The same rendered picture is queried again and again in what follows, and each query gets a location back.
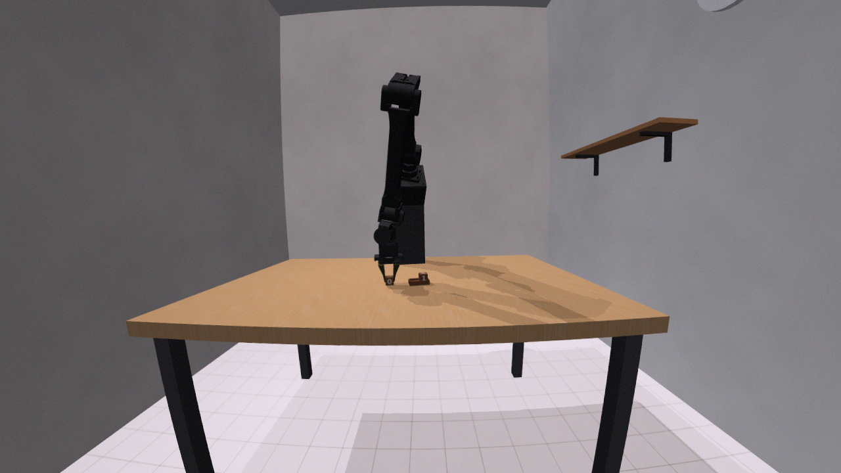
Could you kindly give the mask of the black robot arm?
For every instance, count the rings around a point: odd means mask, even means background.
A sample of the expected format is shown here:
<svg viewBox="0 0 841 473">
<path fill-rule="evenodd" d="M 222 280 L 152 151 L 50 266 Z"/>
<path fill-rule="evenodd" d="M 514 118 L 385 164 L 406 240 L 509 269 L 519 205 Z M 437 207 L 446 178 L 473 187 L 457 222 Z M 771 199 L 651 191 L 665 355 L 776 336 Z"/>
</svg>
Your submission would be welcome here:
<svg viewBox="0 0 841 473">
<path fill-rule="evenodd" d="M 378 243 L 379 257 L 384 258 L 386 263 L 393 263 L 398 256 L 398 242 L 390 240 L 396 240 L 394 225 L 400 227 L 405 215 L 401 180 L 418 183 L 422 175 L 422 169 L 418 169 L 422 148 L 415 140 L 415 116 L 419 115 L 421 103 L 420 82 L 421 76 L 407 77 L 405 73 L 396 72 L 388 85 L 382 85 L 380 110 L 387 111 L 390 116 L 390 138 L 386 183 L 378 215 L 381 223 L 375 231 L 375 242 Z M 392 104 L 399 105 L 399 108 L 392 107 Z"/>
</svg>

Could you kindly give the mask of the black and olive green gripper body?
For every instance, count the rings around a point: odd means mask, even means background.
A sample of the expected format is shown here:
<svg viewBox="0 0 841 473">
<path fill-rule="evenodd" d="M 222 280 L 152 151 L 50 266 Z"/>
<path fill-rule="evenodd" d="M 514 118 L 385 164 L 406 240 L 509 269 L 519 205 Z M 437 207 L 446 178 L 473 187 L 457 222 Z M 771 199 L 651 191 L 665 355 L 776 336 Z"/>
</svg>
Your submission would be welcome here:
<svg viewBox="0 0 841 473">
<path fill-rule="evenodd" d="M 399 264 L 399 259 L 403 260 L 403 255 L 402 254 L 398 254 L 398 256 L 396 257 L 396 261 L 393 261 L 393 263 L 386 263 L 386 261 L 384 261 L 384 258 L 380 258 L 379 254 L 375 254 L 375 261 L 378 261 L 378 263 L 380 262 L 380 265 L 382 265 L 382 264 Z"/>
</svg>

